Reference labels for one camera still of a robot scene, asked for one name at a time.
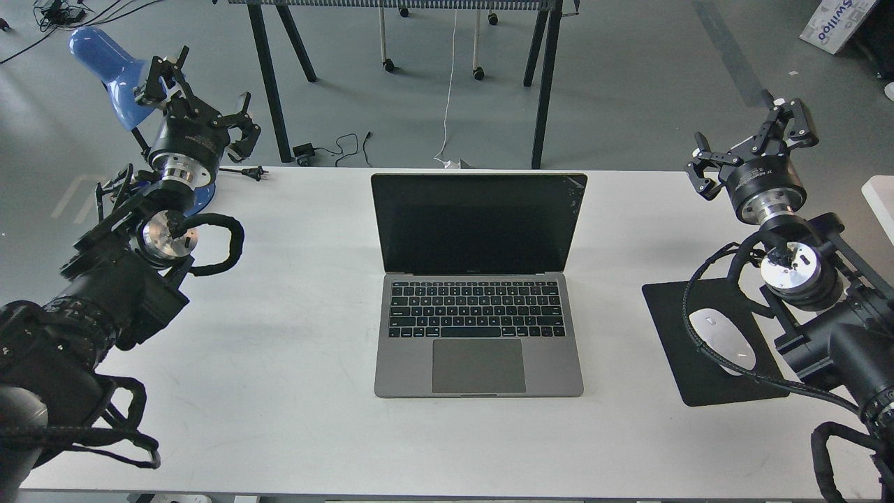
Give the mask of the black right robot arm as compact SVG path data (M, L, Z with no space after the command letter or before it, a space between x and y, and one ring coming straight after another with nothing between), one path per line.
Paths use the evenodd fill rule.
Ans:
M880 474L881 501L892 500L892 286L847 243L834 213L798 216L807 191L791 163L799 147L818 143L801 99L761 92L768 115L756 134L725 152L713 152L696 133L686 173L695 192L711 201L727 191L735 217L754 225L743 242L728 243L706 258L682 294L684 329L697 350L721 368L804 397L839 405L858 417L858 432L833 421L810 437L821 496L842 502L827 447L830 437L868 449ZM703 273L731 256L726 281L738 305L775 319L782 335L774 346L796 380L770 377L723 356L696 333L689 296Z

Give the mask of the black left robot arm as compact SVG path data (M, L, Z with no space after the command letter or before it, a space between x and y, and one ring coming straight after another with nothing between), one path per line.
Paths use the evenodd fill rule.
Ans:
M96 198L110 213L75 243L61 268L69 280L45 305L16 300L2 308L2 500L13 502L38 466L65 451L108 456L156 469L159 443L138 427L145 386L98 373L109 350L131 350L163 330L188 305L188 275L214 276L242 255L242 224L227 214L191 214L195 191L213 182L221 158L240 162L260 134L248 112L223 115L186 82L188 48L155 57L136 105L163 113L148 170L128 166Z

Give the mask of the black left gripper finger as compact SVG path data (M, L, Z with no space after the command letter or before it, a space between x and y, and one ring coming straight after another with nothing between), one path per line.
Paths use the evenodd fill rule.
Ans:
M237 129L240 137L230 141L224 151L235 163L242 163L254 152L261 128L253 121L249 114L251 93L244 92L237 97L237 110L229 115L217 115L213 120L213 127L227 130Z
M135 103L163 112L169 112L178 103L184 104L187 112L195 112L196 97L182 72L188 54L189 47L182 47L175 61L153 57L144 85L135 88Z

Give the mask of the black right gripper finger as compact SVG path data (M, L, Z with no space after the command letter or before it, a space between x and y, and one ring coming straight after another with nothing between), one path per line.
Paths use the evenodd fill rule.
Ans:
M693 185L696 193L707 201L716 198L725 185L725 180L721 175L712 179L706 175L708 168L717 168L718 173L724 168L737 168L742 163L742 157L732 152L719 153L712 152L708 140L705 135L697 131L695 133L696 149L693 157L687 163L686 171L689 180Z
M801 99L776 99L767 89L762 90L760 98L768 115L756 135L746 140L742 159L789 156L792 150L817 146L813 117Z

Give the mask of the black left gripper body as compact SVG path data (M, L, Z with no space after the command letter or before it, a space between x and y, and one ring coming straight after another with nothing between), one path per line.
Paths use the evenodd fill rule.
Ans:
M183 182L191 188L214 184L221 156L230 142L224 126L214 125L221 113L201 99L188 102L183 96L169 99L163 109L163 123L147 162L170 177L170 170L185 170Z

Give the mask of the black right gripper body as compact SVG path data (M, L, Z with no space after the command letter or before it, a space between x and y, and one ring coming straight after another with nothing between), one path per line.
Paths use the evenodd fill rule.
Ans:
M737 166L725 180L735 216L747 225L763 225L781 214L794 214L807 191L787 156L758 156Z

